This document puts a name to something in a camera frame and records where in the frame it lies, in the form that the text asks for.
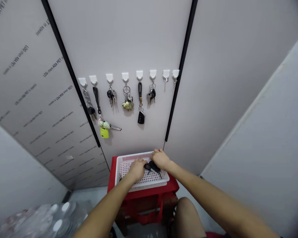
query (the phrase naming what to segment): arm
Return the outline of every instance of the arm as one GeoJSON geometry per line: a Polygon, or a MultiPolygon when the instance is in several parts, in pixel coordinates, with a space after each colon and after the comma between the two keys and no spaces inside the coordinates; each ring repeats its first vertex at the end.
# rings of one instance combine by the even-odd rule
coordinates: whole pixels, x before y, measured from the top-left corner
{"type": "Polygon", "coordinates": [[[142,179],[145,164],[147,162],[142,159],[136,159],[131,164],[128,173],[92,210],[74,238],[108,237],[124,198],[135,182],[142,179]]]}
{"type": "Polygon", "coordinates": [[[279,237],[239,202],[209,182],[178,166],[169,159],[163,150],[155,149],[150,159],[160,169],[174,176],[230,236],[249,238],[279,237]]]}

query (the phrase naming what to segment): white plastic basket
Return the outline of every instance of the white plastic basket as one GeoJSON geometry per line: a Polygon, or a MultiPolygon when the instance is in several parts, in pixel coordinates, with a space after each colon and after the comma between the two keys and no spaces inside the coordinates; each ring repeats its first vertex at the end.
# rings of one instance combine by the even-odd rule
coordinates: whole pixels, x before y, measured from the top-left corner
{"type": "MultiPolygon", "coordinates": [[[[143,160],[150,161],[150,156],[153,151],[139,153],[139,154],[132,154],[132,155],[124,155],[117,157],[116,163],[116,178],[115,178],[115,186],[119,182],[119,174],[123,178],[129,171],[130,165],[135,159],[142,158],[143,160]]],[[[167,182],[170,180],[168,173],[164,170],[161,170],[161,177],[156,172],[150,172],[148,174],[148,170],[145,171],[145,175],[143,176],[142,180],[135,183],[129,192],[139,191],[148,188],[160,187],[167,185],[167,182]]]]}

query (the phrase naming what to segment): hand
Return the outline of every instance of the hand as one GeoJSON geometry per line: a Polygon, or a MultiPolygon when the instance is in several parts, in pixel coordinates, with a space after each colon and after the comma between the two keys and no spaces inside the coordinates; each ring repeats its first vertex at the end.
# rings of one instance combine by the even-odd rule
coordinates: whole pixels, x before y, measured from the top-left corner
{"type": "Polygon", "coordinates": [[[162,149],[155,149],[155,151],[152,152],[150,159],[155,162],[160,169],[165,171],[168,171],[172,162],[162,149]]]}
{"type": "Polygon", "coordinates": [[[135,182],[140,181],[145,174],[145,168],[143,167],[145,164],[148,164],[148,162],[143,159],[135,159],[135,161],[130,165],[127,175],[135,182]]]}

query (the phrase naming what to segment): red plastic stool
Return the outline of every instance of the red plastic stool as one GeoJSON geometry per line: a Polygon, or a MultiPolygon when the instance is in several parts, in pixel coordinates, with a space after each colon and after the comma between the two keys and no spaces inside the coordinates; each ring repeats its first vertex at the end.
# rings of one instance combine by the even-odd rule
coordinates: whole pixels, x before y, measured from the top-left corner
{"type": "MultiPolygon", "coordinates": [[[[107,193],[115,186],[116,162],[117,156],[113,157],[112,160],[107,193]]],[[[178,203],[175,193],[179,190],[176,179],[170,174],[169,177],[170,180],[166,186],[149,188],[127,194],[115,219],[118,228],[124,236],[128,234],[127,226],[134,223],[146,225],[161,222],[163,225],[168,224],[178,203]]]]}

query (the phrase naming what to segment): white wall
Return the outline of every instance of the white wall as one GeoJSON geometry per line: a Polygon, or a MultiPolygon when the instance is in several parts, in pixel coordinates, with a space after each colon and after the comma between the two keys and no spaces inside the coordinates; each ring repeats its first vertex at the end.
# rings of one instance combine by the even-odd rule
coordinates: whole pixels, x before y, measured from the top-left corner
{"type": "Polygon", "coordinates": [[[9,215],[60,203],[67,189],[0,127],[0,226],[9,215]]]}
{"type": "Polygon", "coordinates": [[[298,42],[202,176],[283,237],[298,237],[298,42]]]}
{"type": "Polygon", "coordinates": [[[41,0],[0,0],[0,125],[69,189],[107,185],[41,0]]]}
{"type": "MultiPolygon", "coordinates": [[[[122,131],[110,130],[110,138],[102,139],[95,129],[108,161],[112,156],[152,151],[163,147],[171,103],[173,80],[166,85],[164,69],[178,69],[188,23],[190,0],[151,1],[49,1],[62,40],[76,77],[97,75],[102,113],[122,131]],[[148,108],[149,70],[157,70],[156,103],[148,108]],[[143,70],[142,97],[145,124],[139,125],[138,81],[136,70],[143,70]],[[132,111],[122,107],[124,101],[123,72],[129,72],[128,86],[135,103],[132,111]],[[105,74],[114,74],[113,88],[117,105],[109,105],[109,84],[105,74]]],[[[87,87],[95,106],[92,85],[87,87]]]]}
{"type": "Polygon", "coordinates": [[[298,40],[298,0],[199,0],[165,151],[200,174],[298,40]]]}

